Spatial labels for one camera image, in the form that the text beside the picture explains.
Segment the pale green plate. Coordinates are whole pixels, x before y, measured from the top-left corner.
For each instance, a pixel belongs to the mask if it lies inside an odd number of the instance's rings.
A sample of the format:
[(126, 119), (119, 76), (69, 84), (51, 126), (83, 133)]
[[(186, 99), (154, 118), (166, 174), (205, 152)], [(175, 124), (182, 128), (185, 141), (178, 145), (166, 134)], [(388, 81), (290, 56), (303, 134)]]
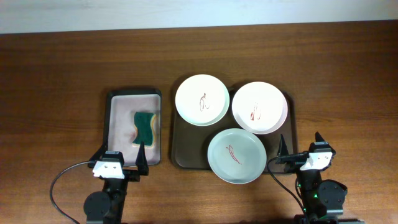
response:
[(211, 170), (231, 184), (256, 180), (266, 168), (267, 154), (263, 143), (253, 133), (231, 128), (216, 134), (207, 152)]

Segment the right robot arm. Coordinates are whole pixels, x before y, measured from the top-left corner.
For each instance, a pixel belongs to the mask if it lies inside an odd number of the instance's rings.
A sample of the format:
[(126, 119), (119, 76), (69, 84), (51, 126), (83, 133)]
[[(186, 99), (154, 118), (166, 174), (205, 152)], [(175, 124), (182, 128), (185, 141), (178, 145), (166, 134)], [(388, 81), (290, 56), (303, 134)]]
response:
[(335, 150), (320, 133), (307, 151), (289, 154), (283, 136), (280, 137), (277, 156), (269, 161), (284, 165), (286, 174), (295, 174), (296, 193), (283, 187), (298, 202), (302, 215), (294, 217), (295, 223), (362, 223), (358, 219), (340, 219), (348, 193), (344, 184), (335, 180), (323, 180), (321, 172), (331, 166)]

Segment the pink plate with red stain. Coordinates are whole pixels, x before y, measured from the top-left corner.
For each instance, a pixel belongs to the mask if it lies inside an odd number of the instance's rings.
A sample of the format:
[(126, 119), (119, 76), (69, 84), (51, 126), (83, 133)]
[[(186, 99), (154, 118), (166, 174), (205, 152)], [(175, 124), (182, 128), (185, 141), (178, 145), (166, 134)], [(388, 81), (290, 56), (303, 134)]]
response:
[(231, 109), (240, 127), (254, 134), (278, 130), (289, 111), (284, 94), (266, 82), (251, 82), (239, 88), (233, 96)]

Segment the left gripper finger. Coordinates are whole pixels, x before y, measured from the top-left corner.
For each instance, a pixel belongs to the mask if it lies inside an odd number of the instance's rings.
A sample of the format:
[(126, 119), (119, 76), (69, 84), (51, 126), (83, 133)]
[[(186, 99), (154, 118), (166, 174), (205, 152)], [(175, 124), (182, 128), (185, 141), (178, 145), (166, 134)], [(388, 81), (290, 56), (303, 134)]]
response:
[(100, 148), (90, 157), (89, 161), (90, 162), (96, 162), (99, 161), (102, 157), (102, 155), (108, 150), (108, 142), (105, 141), (102, 143)]
[(146, 159), (145, 144), (144, 141), (141, 142), (137, 157), (136, 157), (136, 167), (139, 175), (149, 175), (149, 166)]

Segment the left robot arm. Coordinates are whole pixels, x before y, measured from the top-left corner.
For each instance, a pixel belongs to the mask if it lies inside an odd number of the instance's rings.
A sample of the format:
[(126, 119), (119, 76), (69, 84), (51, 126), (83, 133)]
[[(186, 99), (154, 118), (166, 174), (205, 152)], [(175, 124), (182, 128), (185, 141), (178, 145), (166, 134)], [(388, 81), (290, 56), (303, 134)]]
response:
[(87, 223), (121, 223), (127, 187), (149, 175), (145, 144), (141, 142), (136, 158), (136, 169), (124, 168), (124, 156), (119, 151), (109, 151), (108, 143), (94, 153), (88, 167), (93, 176), (104, 181), (103, 189), (87, 196), (83, 210)]

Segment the white plate with red stain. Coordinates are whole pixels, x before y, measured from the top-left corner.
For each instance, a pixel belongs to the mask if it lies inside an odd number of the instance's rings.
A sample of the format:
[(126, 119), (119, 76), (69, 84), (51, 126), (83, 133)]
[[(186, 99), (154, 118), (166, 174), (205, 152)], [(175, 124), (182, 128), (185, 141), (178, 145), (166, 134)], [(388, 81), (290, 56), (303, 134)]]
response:
[(225, 84), (214, 76), (194, 75), (177, 88), (175, 106), (186, 122), (195, 126), (209, 126), (226, 114), (229, 92)]

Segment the green and yellow sponge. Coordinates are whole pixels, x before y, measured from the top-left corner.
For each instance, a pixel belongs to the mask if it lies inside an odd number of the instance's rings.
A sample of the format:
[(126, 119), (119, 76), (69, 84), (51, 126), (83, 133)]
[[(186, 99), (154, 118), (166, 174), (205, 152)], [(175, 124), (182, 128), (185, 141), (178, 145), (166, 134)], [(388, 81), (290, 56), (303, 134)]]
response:
[(155, 121), (156, 114), (147, 112), (136, 112), (134, 114), (134, 128), (136, 137), (133, 145), (140, 145), (142, 142), (147, 147), (155, 144)]

